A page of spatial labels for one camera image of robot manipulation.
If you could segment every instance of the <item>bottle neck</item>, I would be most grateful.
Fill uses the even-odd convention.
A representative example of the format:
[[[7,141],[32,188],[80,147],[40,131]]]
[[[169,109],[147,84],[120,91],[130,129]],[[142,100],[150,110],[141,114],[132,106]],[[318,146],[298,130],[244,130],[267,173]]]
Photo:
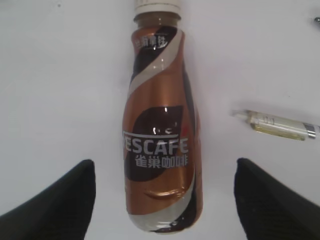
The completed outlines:
[[[134,18],[134,22],[138,24],[140,28],[149,28],[157,26],[170,26],[178,27],[178,22],[181,20],[181,17],[173,12],[146,12],[137,15]]]

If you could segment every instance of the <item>nescafe logo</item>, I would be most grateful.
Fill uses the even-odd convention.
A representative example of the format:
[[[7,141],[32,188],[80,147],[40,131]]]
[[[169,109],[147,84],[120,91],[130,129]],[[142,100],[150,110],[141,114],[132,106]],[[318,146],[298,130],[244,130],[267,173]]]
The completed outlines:
[[[164,156],[172,156],[174,150],[177,149],[183,154],[188,153],[188,138],[175,139],[176,137],[178,137],[178,135],[154,136],[123,132],[123,148],[128,152],[144,155],[163,154]]]
[[[182,116],[182,106],[149,108],[137,118],[132,132],[123,131],[129,180],[150,181],[167,169],[188,164],[188,138],[180,136]]]

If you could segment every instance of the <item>white background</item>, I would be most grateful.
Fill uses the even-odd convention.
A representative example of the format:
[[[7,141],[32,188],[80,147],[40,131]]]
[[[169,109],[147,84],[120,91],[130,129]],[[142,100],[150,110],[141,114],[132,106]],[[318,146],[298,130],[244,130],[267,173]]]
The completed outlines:
[[[133,0],[0,0],[0,215],[84,159],[97,197],[86,239],[163,239],[125,209],[122,115]],[[245,240],[233,196],[247,157],[320,205],[320,142],[250,130],[251,109],[320,124],[318,0],[185,0],[185,58],[201,113],[204,208],[167,239]]]

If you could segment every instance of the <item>coffee bottle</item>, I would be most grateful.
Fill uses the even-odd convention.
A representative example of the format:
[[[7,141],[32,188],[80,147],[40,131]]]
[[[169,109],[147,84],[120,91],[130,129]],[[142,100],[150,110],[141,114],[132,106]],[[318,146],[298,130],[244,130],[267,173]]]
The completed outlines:
[[[135,53],[123,116],[126,208],[140,229],[159,234],[200,217],[200,120],[184,63],[179,0],[136,0]]]

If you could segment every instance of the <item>white bottle cap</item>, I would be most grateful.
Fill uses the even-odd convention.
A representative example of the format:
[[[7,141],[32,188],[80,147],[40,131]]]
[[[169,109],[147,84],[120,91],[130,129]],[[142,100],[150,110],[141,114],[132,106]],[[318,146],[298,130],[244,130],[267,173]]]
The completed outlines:
[[[150,12],[170,12],[180,16],[180,0],[135,0],[135,15]]]

